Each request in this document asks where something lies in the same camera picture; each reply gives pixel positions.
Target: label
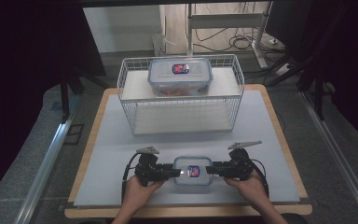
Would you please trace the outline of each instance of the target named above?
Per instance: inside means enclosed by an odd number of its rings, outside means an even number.
[[[199,177],[200,176],[200,168],[196,165],[189,165],[187,168],[188,177]]]
[[[172,72],[176,75],[181,75],[181,74],[187,74],[188,71],[190,71],[190,66],[188,66],[188,64],[174,64],[172,67]]]

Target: food container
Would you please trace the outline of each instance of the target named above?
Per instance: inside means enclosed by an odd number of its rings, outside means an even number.
[[[206,166],[212,161],[202,156],[181,156],[173,162],[174,169],[181,169],[179,177],[174,179],[175,184],[182,186],[207,186],[212,182],[211,175],[206,173]]]
[[[153,93],[162,97],[205,95],[212,80],[210,62],[203,58],[154,60],[147,78]]]

